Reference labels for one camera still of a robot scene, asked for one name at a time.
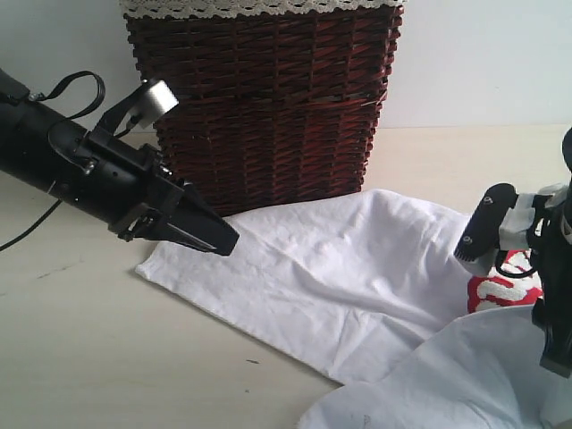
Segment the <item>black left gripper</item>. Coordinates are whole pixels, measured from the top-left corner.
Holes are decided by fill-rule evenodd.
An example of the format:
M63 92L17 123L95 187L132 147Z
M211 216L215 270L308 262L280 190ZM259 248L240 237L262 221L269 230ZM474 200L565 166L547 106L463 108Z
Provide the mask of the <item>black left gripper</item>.
M88 159L80 179L80 210L107 224L120 239L169 241L227 257L239 233L198 194L191 182L175 183L159 151L135 148L115 137L86 139Z

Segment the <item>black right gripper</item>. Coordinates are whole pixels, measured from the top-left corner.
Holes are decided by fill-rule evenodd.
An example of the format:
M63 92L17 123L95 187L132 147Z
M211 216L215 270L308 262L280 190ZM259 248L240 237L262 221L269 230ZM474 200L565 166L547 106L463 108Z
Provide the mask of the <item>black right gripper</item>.
M555 189L547 202L535 267L543 298L533 308L533 322L544 332L540 365L557 375L571 374L571 186Z

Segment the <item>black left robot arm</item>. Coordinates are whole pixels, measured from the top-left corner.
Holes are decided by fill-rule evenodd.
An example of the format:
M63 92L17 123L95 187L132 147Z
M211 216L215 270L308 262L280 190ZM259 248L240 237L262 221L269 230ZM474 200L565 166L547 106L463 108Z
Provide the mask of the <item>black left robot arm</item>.
M1 74L2 172L106 223L121 240L170 241L228 256L239 234L191 182L175 179L158 149L132 147L118 130L121 124L126 131L145 128L169 113L178 100L167 84L142 80L93 130L86 130L75 121L102 104L100 77L94 100L76 114L59 114L45 102L89 74L68 75L47 95Z

